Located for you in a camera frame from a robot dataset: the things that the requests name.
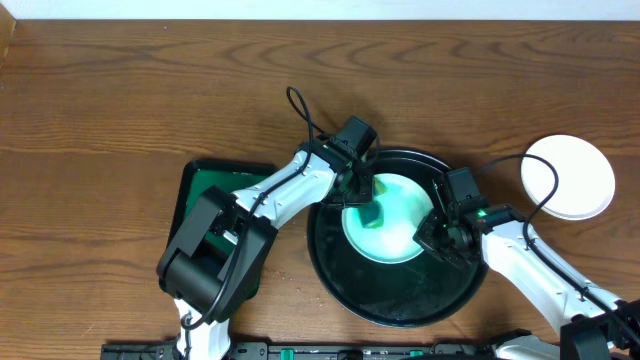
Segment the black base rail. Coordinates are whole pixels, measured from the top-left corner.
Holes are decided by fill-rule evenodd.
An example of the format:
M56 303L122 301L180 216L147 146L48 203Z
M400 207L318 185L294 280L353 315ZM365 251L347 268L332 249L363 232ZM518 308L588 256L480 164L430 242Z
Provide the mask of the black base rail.
M183 359L171 342L152 345L103 345L101 360ZM399 360L497 359L490 346L440 343L432 346L232 344L222 360Z

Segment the black round tray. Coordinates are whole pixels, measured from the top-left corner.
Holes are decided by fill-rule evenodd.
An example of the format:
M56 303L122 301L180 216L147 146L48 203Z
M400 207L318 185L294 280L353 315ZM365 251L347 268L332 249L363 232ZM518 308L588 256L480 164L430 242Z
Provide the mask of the black round tray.
M437 201L434 178L449 171L439 158L411 148L384 148L374 173L406 176ZM382 264L360 255L342 228L343 209L312 206L307 243L313 267L327 291L346 309L368 321L392 327L419 327L460 310L482 285L488 268L456 268L424 250L400 264Z

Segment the green rectangular tray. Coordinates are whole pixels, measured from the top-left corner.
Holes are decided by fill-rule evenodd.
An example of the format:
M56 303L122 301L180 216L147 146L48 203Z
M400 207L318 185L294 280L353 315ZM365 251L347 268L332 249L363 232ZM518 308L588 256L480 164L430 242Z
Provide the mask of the green rectangular tray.
M261 182L275 171L276 168L271 164L219 159L199 159L187 163L182 173L169 236L176 235L197 198L208 188L215 186L232 193ZM219 272L234 248L231 241L207 232L194 254L181 258L178 269L170 270L169 278L160 281L161 288L200 308L210 305L222 286Z

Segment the white plate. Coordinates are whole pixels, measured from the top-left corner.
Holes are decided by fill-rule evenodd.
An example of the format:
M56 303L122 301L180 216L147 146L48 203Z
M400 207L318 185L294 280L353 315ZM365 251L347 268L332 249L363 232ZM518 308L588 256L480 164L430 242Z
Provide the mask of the white plate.
M612 202L616 181L606 156L591 143L571 135L550 135L533 143L521 162L521 181L543 210L579 221L602 213Z

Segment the mint green plate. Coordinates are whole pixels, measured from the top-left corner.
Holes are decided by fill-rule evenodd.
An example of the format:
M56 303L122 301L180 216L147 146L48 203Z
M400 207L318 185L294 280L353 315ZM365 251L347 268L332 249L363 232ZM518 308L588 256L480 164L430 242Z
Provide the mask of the mint green plate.
M365 229L358 208L344 208L341 213L343 232L350 245L363 257L382 264L407 262L423 252L413 241L421 220L433 209L427 192L410 178L393 173L374 176L386 186L378 200L383 208L384 224Z

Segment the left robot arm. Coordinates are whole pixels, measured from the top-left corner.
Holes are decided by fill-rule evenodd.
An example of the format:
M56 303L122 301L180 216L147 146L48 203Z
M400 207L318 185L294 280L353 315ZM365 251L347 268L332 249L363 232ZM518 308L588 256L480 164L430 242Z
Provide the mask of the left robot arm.
M368 149L313 140L255 185L233 192L211 186L196 198L156 267L179 311L179 358L224 357L230 318L254 291L279 229L292 217L326 199L371 201Z

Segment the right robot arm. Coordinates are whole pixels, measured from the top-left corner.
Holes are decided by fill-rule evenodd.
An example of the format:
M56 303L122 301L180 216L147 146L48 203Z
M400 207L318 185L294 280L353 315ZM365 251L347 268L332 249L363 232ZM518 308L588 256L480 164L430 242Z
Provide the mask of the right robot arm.
M481 263L514 285L559 335L552 345L521 333L492 346L497 359L636 359L639 303L627 302L577 271L509 205L463 212L433 209L414 241L458 268Z

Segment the green yellow sponge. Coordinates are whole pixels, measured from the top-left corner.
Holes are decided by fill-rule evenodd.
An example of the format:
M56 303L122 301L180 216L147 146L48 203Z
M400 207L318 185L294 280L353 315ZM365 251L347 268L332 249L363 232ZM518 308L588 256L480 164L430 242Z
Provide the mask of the green yellow sponge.
M383 208L378 198L386 192L386 186L378 179L373 181L372 201L358 208L361 226L365 229L381 227L384 224Z

